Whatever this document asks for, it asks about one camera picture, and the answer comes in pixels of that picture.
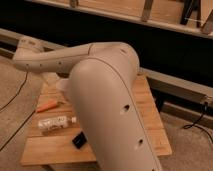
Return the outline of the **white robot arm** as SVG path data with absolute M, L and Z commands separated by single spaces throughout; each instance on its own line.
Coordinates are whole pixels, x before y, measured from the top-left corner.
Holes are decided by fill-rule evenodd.
M 46 52 L 24 36 L 13 61 L 23 71 L 69 75 L 66 97 L 102 171 L 163 171 L 132 93 L 140 68 L 132 46 L 93 42 Z

